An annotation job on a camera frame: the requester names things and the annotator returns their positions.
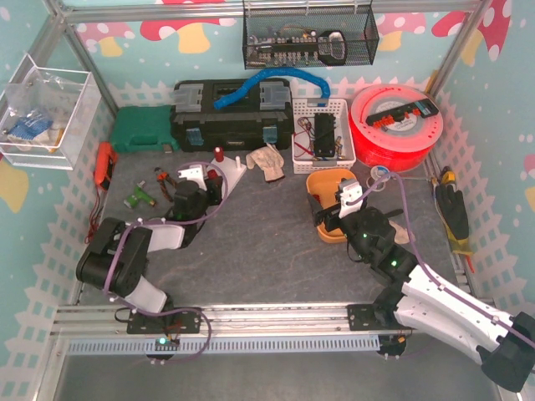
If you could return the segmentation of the white peg board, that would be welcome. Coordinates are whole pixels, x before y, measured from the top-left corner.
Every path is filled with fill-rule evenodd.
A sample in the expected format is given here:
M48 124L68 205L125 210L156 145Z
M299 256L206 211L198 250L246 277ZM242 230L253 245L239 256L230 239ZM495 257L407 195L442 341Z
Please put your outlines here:
M227 194L230 195L239 180L246 173L247 167L241 162L239 156L236 156L234 159L224 156L222 161L213 159L211 163L216 165L226 176L228 183Z

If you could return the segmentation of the beige work glove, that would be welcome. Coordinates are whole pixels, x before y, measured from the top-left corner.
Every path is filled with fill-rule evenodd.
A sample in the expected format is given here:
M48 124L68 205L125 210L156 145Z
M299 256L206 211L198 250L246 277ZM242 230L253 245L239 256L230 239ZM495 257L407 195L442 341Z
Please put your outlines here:
M256 149L246 156L246 164L249 170L258 166L266 182L274 182L285 177L283 173L284 159L277 148L272 144Z

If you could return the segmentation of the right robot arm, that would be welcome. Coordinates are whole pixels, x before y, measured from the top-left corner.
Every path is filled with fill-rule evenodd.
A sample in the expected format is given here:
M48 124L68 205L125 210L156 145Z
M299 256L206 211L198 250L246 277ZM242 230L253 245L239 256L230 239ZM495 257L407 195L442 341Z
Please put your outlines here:
M346 213L338 203L324 209L308 196L315 225L343 232L349 247L385 281L374 301L384 325L398 323L464 353L496 385L519 393L534 372L534 318L513 316L448 282L414 253L395 243L388 216L374 207Z

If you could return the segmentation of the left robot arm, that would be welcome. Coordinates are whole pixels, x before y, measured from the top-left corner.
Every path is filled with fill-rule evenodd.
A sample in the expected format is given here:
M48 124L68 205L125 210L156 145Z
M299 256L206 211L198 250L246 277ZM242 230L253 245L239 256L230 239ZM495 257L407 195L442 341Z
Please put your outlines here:
M128 333L154 329L164 343L176 343L182 332L198 332L201 317L183 307L178 313L172 298L145 278L148 254L187 248L227 197L227 179L211 170L200 185L181 178L175 184L172 206L164 216L128 224L104 219L76 267L78 281L125 301L130 306Z

